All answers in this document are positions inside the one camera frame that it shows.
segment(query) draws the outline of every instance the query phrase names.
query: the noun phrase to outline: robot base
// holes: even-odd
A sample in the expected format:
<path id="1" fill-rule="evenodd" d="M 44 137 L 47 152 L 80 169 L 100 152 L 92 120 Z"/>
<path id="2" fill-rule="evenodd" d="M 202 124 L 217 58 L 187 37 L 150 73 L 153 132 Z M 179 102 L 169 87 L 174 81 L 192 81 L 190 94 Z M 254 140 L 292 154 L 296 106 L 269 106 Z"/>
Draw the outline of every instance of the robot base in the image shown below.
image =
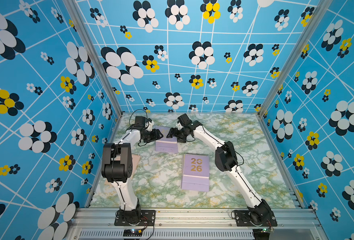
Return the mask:
<path id="1" fill-rule="evenodd" d="M 234 210 L 235 213 L 235 220 L 237 223 L 237 227 L 255 227 L 253 223 L 250 222 L 250 211 L 249 210 Z M 269 219 L 270 224 L 272 227 L 277 227 L 276 217 L 273 213 L 270 214 L 271 219 Z M 263 223 L 261 227 L 269 227 L 268 221 Z"/>
<path id="2" fill-rule="evenodd" d="M 146 217 L 148 219 L 148 226 L 154 226 L 155 222 L 155 210 L 141 210 L 141 217 Z M 117 211 L 117 217 L 115 218 L 114 226 L 145 226 L 145 220 L 142 220 L 137 225 L 129 224 L 127 222 L 135 222 L 134 219 L 131 219 L 127 215 L 123 217 L 123 210 Z"/>

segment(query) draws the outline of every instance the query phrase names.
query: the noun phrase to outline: green marble tabletop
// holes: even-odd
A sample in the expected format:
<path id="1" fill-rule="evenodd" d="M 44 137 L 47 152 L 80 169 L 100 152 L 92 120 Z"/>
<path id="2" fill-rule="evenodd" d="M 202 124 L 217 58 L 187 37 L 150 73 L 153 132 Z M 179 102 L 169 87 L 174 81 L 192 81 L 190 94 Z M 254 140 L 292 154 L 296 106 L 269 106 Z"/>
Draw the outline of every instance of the green marble tabletop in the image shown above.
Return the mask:
<path id="1" fill-rule="evenodd" d="M 155 125 L 175 127 L 181 113 L 148 113 Z M 131 113 L 124 113 L 116 135 L 117 140 L 129 127 Z M 245 159 L 240 166 L 254 189 L 271 208 L 294 208 L 289 191 L 268 147 L 266 138 L 254 114 L 196 114 L 191 120 L 200 121 L 211 133 L 224 141 L 232 141 L 235 150 Z M 185 208 L 246 208 L 244 198 L 230 178 L 217 169 L 214 152 L 201 140 L 178 143 L 178 154 L 156 152 L 155 142 L 143 147 L 134 145 L 131 152 L 141 155 L 133 176 L 133 190 L 141 207 Z M 210 161 L 210 190 L 198 192 L 181 189 L 182 157 L 185 153 L 205 154 Z M 119 207 L 112 185 L 106 185 L 100 175 L 90 207 Z"/>

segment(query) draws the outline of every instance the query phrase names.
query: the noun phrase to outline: black wire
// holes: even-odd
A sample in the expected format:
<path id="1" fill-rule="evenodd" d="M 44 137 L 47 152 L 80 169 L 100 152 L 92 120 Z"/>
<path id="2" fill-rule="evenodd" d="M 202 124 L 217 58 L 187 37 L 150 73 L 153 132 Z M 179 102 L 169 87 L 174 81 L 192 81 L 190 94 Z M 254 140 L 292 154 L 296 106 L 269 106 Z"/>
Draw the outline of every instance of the black wire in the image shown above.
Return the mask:
<path id="1" fill-rule="evenodd" d="M 146 238 L 146 240 L 149 240 L 149 238 L 153 236 L 153 233 L 154 233 L 154 224 L 153 224 L 153 232 L 151 233 L 150 237 Z"/>

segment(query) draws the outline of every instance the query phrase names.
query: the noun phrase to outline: yellow flower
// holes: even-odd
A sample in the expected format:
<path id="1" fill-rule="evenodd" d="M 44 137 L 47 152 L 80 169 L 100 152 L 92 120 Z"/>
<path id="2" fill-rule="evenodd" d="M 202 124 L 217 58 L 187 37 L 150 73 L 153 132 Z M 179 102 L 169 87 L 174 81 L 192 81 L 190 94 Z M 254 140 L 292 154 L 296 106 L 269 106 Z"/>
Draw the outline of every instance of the yellow flower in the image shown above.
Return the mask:
<path id="1" fill-rule="evenodd" d="M 6 176 L 8 172 L 11 171 L 11 168 L 8 167 L 8 165 L 4 165 L 3 167 L 0 167 L 0 176 Z"/>
<path id="2" fill-rule="evenodd" d="M 350 41 L 352 41 L 351 38 L 343 40 L 340 49 L 342 49 L 343 51 L 347 50 L 350 46 L 352 46 L 352 43 Z"/>
<path id="3" fill-rule="evenodd" d="M 233 91 L 237 92 L 240 89 L 240 85 L 236 85 L 232 89 Z"/>
<path id="4" fill-rule="evenodd" d="M 308 25 L 308 22 L 310 20 L 310 18 L 312 17 L 312 15 L 309 16 L 309 14 L 307 14 L 303 20 L 301 20 L 301 24 L 303 27 L 306 27 Z"/>
<path id="5" fill-rule="evenodd" d="M 125 33 L 125 37 L 130 40 L 131 37 L 132 37 L 132 35 L 131 35 L 131 33 L 130 33 L 129 31 L 127 31 L 127 32 Z"/>
<path id="6" fill-rule="evenodd" d="M 278 76 L 280 75 L 280 71 L 274 71 L 270 76 L 272 77 L 272 79 L 275 79 L 275 78 L 277 78 Z"/>
<path id="7" fill-rule="evenodd" d="M 306 54 L 309 51 L 309 44 L 306 44 L 304 49 L 302 50 L 302 53 Z"/>
<path id="8" fill-rule="evenodd" d="M 320 192 L 327 193 L 328 192 L 327 188 L 328 187 L 325 184 L 320 183 L 320 185 L 319 185 Z"/>
<path id="9" fill-rule="evenodd" d="M 277 56 L 280 54 L 280 49 L 276 49 L 274 50 L 274 52 L 272 52 L 273 55 Z"/>

